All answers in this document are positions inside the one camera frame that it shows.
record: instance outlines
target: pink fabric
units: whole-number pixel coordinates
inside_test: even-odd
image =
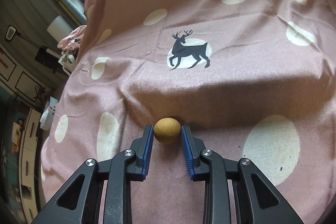
[[[223,157],[251,158],[314,224],[336,192],[335,3],[86,0],[80,61],[41,152],[46,199],[86,159],[174,117]],[[154,140],[133,223],[201,223],[203,203],[180,141]]]
[[[77,29],[73,30],[70,35],[63,38],[57,45],[58,48],[62,50],[75,50],[80,47],[79,43],[76,43],[74,40],[79,39],[82,40],[84,37],[86,25],[79,26]]]

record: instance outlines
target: screw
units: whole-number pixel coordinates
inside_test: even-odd
[[[205,156],[211,156],[212,155],[212,151],[210,149],[204,149],[202,151],[202,154]]]
[[[86,164],[87,166],[92,166],[92,165],[95,164],[95,160],[94,160],[94,159],[88,159],[88,160],[85,162],[85,164]]]
[[[243,164],[243,165],[250,165],[251,161],[248,158],[242,158],[241,159],[241,164]]]
[[[132,156],[134,154],[134,151],[132,149],[127,149],[124,151],[125,156]]]

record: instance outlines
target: white cylinder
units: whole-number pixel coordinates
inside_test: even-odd
[[[63,38],[67,37],[73,29],[61,16],[58,16],[54,21],[49,25],[47,29],[48,33],[56,39],[57,42],[60,42]]]

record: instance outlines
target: deer print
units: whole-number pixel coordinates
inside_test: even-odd
[[[197,46],[184,46],[183,44],[185,44],[185,38],[191,35],[193,33],[193,30],[184,31],[184,34],[181,37],[179,37],[179,34],[181,32],[182,31],[177,32],[176,34],[172,35],[172,37],[176,39],[176,41],[171,51],[173,56],[169,58],[169,61],[170,61],[170,65],[174,67],[173,60],[177,58],[177,64],[171,70],[176,69],[180,65],[182,57],[187,57],[190,55],[192,55],[192,57],[195,58],[196,62],[188,69],[195,67],[198,64],[198,62],[201,61],[200,56],[203,57],[207,61],[205,68],[209,67],[210,60],[205,54],[205,50],[207,48],[208,43],[205,43],[203,45],[197,45]]]

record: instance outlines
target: wooden ball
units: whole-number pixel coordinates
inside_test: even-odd
[[[163,118],[154,126],[154,136],[164,144],[175,142],[181,134],[180,123],[173,118]]]

